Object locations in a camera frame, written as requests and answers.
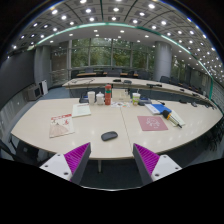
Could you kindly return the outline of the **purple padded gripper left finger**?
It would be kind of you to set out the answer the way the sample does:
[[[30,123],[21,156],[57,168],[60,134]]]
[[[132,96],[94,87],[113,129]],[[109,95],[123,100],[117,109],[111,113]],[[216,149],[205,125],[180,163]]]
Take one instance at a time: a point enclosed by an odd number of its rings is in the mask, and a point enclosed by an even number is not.
[[[86,143],[66,154],[55,154],[41,169],[79,185],[90,153],[91,144]]]

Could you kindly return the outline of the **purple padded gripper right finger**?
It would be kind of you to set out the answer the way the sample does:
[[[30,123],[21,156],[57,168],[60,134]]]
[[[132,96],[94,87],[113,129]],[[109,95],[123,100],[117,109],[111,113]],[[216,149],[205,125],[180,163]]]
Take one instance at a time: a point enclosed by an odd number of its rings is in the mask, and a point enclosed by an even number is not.
[[[133,155],[144,185],[181,170],[168,155],[159,156],[136,143],[133,144]]]

